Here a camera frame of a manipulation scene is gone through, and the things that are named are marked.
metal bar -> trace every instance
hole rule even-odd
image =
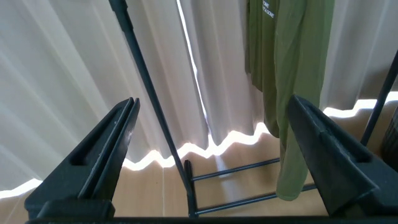
[[[316,187],[317,186],[315,184],[304,185],[302,192],[316,189]],[[243,200],[238,200],[236,202],[230,202],[230,203],[225,203],[222,205],[214,205],[214,206],[210,206],[210,207],[199,208],[197,211],[197,214],[201,215],[201,214],[205,214],[205,213],[216,212],[216,211],[224,210],[227,208],[233,208],[233,207],[247,205],[247,204],[254,203],[254,202],[269,200],[269,199],[273,199],[276,197],[277,196],[276,196],[275,192],[269,193],[269,194],[264,194],[264,195],[259,195],[259,196],[255,196],[255,197],[251,197],[251,198],[247,198],[247,199],[243,199]]]
[[[195,193],[195,184],[192,181],[192,163],[189,160],[184,162],[184,171],[187,174],[189,180],[191,180],[190,187],[192,189],[192,195],[187,195],[188,200],[188,216],[190,218],[198,218],[197,211],[198,211],[198,204],[197,204],[197,196]]]
[[[129,44],[132,56],[136,61],[136,65],[141,75],[142,82],[144,83],[145,88],[148,92],[150,102],[154,107],[156,117],[159,120],[160,127],[162,128],[167,144],[169,145],[170,151],[175,161],[175,166],[178,169],[178,173],[180,174],[185,190],[187,191],[187,195],[192,195],[189,180],[184,173],[181,160],[177,154],[177,149],[172,139],[172,135],[170,134],[169,127],[167,126],[166,118],[163,114],[162,107],[160,106],[159,99],[157,98],[154,85],[152,84],[152,80],[150,79],[144,57],[142,56],[138,41],[136,39],[136,35],[134,34],[129,13],[127,12],[127,3],[125,0],[109,0],[109,3],[118,19],[122,31],[124,32],[124,36],[126,37],[126,40]]]
[[[236,168],[232,168],[232,169],[228,169],[228,170],[222,170],[222,171],[214,172],[211,174],[200,175],[197,177],[193,177],[192,181],[203,180],[203,179],[207,179],[207,178],[211,178],[211,177],[216,177],[219,175],[230,174],[230,173],[237,172],[237,171],[242,171],[242,170],[251,169],[251,168],[255,168],[255,167],[265,166],[268,164],[273,164],[275,162],[279,162],[279,160],[280,160],[279,158],[270,159],[268,161],[257,162],[255,164],[249,164],[246,166],[236,167]]]
[[[368,144],[369,138],[371,137],[373,129],[377,123],[377,119],[379,119],[381,110],[383,109],[384,103],[386,102],[387,95],[391,91],[392,85],[396,80],[397,74],[398,74],[398,51],[396,53],[396,56],[394,57],[394,60],[392,61],[390,70],[388,71],[387,74],[387,78],[384,81],[384,84],[380,90],[376,105],[366,125],[365,132],[363,133],[361,144],[364,146]]]

rack leg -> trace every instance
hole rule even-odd
[[[189,186],[192,190],[192,194],[189,195],[187,194],[187,199],[188,199],[188,216],[190,218],[198,218],[199,216],[197,215],[198,211],[198,204],[197,204],[197,195],[195,193],[195,184],[193,183],[192,177],[193,177],[193,172],[192,172],[192,163],[189,160],[186,160],[184,162],[184,171],[186,176],[188,177],[189,181]]]

curtain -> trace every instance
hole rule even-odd
[[[345,110],[382,85],[398,48],[398,2],[335,4],[321,106]],[[220,145],[231,131],[253,135],[264,115],[244,72],[246,0],[127,5],[177,148]],[[141,110],[126,158],[170,158],[107,0],[1,1],[0,77],[0,190],[44,179],[130,96]]]

black pole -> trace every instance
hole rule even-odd
[[[365,132],[363,133],[361,144],[364,146],[368,144],[369,138],[371,137],[373,129],[377,123],[377,119],[379,119],[381,110],[383,109],[384,103],[386,102],[387,95],[391,91],[392,85],[396,80],[397,73],[398,73],[398,51],[392,61],[390,70],[388,71],[387,74],[387,78],[384,81],[383,87],[380,90],[376,105],[366,125]]]
[[[126,36],[126,40],[129,44],[130,51],[132,53],[132,56],[134,57],[134,60],[136,61],[138,71],[141,75],[142,82],[144,83],[145,88],[148,92],[150,102],[154,107],[156,117],[159,120],[160,127],[162,128],[167,144],[169,145],[170,151],[175,161],[175,165],[177,166],[178,172],[180,173],[182,182],[185,186],[185,190],[187,190],[187,196],[193,197],[188,177],[184,173],[181,160],[178,156],[177,149],[175,148],[175,144],[173,142],[172,135],[170,134],[169,127],[167,126],[167,122],[164,117],[162,108],[160,106],[159,99],[157,98],[154,85],[152,84],[152,80],[150,79],[149,72],[144,61],[144,57],[141,54],[141,50],[139,48],[136,35],[134,34],[129,13],[127,12],[126,1],[109,0],[109,3],[116,17],[118,18],[119,25],[122,31],[124,32],[124,35]]]

hanging clothes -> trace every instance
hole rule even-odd
[[[263,92],[264,122],[280,139],[276,194],[296,199],[307,166],[287,118],[293,94],[319,105],[334,1],[248,0],[246,72]]]

